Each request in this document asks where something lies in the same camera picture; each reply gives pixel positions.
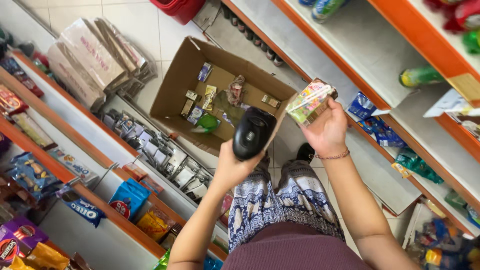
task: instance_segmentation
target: cardboard box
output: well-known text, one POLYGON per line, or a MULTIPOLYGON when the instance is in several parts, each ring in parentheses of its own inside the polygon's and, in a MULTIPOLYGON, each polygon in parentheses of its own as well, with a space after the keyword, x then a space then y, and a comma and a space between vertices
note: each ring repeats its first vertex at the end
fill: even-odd
POLYGON ((220 126, 210 134, 190 132, 195 126, 180 113, 188 90, 202 96, 197 103, 201 106, 207 85, 216 86, 219 93, 227 89, 238 75, 245 77, 243 103, 265 110, 277 119, 270 143, 285 117, 285 107, 298 95, 297 91, 245 59, 193 37, 186 37, 175 54, 150 110, 150 117, 178 132, 198 148, 218 156, 221 144, 230 140, 234 133, 234 128, 222 118, 223 112, 215 106, 208 112, 221 120, 220 126), (211 63, 213 70, 202 82, 197 76, 205 62, 211 63), (276 109, 262 102, 265 95, 281 101, 280 107, 276 109))

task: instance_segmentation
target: person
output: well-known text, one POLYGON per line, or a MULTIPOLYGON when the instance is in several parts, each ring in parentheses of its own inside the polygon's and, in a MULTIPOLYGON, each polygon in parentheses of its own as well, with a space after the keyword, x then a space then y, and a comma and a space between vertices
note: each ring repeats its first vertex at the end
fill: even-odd
POLYGON ((328 104, 314 123, 301 127, 308 144, 300 148, 296 160, 283 165, 277 192, 264 153, 241 162, 231 140, 222 144, 210 187, 172 247, 169 270, 203 269, 223 197, 232 188, 229 255, 223 270, 419 269, 392 235, 353 164, 341 104, 331 98, 328 104), (345 244, 326 190, 309 165, 314 151, 322 158, 361 258, 345 244))

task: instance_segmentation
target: hand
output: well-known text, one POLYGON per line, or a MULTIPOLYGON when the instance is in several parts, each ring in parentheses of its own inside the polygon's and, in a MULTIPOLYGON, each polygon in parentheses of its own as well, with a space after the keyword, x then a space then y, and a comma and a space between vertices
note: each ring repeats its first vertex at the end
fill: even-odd
POLYGON ((347 150, 345 145, 345 133, 347 132, 347 117, 342 105, 333 98, 328 100, 327 108, 308 127, 300 126, 318 155, 322 158, 340 155, 347 150))
POLYGON ((232 145, 233 140, 222 144, 220 156, 218 157, 218 165, 212 183, 210 184, 210 188, 213 187, 222 194, 225 194, 228 190, 240 184, 265 155, 265 152, 262 151, 249 160, 240 161, 235 157, 235 154, 233 154, 232 145))

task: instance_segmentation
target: black shoe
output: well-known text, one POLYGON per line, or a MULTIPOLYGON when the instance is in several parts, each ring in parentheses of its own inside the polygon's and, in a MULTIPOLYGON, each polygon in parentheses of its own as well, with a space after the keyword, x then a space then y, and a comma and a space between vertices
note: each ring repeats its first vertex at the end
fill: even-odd
POLYGON ((297 160, 304 160, 310 164, 314 156, 315 150, 308 143, 304 143, 297 153, 297 160))

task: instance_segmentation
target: red container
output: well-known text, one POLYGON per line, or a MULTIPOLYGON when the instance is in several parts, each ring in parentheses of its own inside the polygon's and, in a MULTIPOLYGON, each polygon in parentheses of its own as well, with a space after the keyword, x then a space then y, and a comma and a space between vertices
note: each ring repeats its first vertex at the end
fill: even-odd
POLYGON ((163 13, 186 25, 205 4, 205 0, 150 0, 163 13))

